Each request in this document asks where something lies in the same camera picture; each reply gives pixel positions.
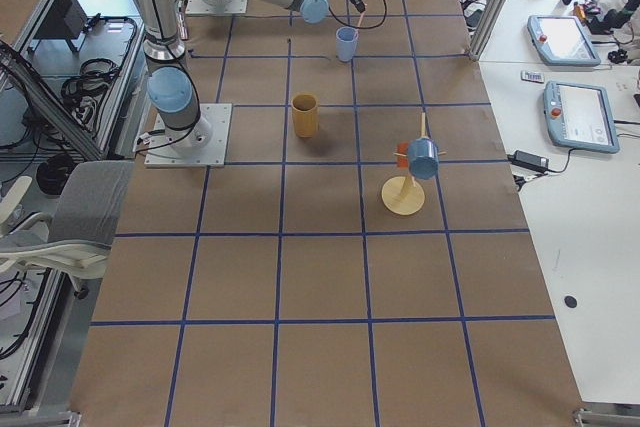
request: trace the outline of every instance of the wooden disc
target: wooden disc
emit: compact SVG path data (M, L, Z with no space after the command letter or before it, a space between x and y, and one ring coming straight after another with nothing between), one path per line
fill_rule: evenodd
M382 202L398 215L415 214L424 205L424 198L422 186L414 183L411 177L393 177L382 186Z

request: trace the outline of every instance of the tablet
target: tablet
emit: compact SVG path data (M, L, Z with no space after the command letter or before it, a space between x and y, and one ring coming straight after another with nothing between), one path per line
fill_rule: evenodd
M544 114L555 145L609 154L620 150L603 87L547 82Z
M527 29L547 65L593 67L600 64L598 53L576 17L532 15Z

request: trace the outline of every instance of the tablet screen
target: tablet screen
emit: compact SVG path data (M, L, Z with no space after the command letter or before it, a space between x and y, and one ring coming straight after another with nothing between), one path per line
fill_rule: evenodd
M594 58L587 48L587 42L572 17L539 19L540 28L547 36L547 46L551 54L559 59Z
M560 100L567 140L613 145L599 90L560 85Z

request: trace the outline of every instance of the black adapter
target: black adapter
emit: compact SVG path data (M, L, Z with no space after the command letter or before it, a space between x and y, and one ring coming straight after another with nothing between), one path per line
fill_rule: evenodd
M509 159L509 162L513 165L517 165L518 167L532 170L534 172L545 174L549 171L549 159L546 157L540 157L539 155L533 155L528 152L516 150L513 155L507 155L507 159Z

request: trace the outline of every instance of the white desk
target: white desk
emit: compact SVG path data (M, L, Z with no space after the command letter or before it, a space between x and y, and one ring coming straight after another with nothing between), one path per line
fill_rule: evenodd
M509 0L480 62L506 152L549 157L555 170L567 149L551 144L543 85L522 82L521 69L604 86L616 119L640 121L632 97L637 67L559 72L541 64L524 25L529 14L552 13L557 3ZM621 132L640 134L640 127ZM526 184L520 199L582 399L640 404L640 140L620 144L615 155L574 152L564 174ZM564 304L567 295L577 299L575 309Z

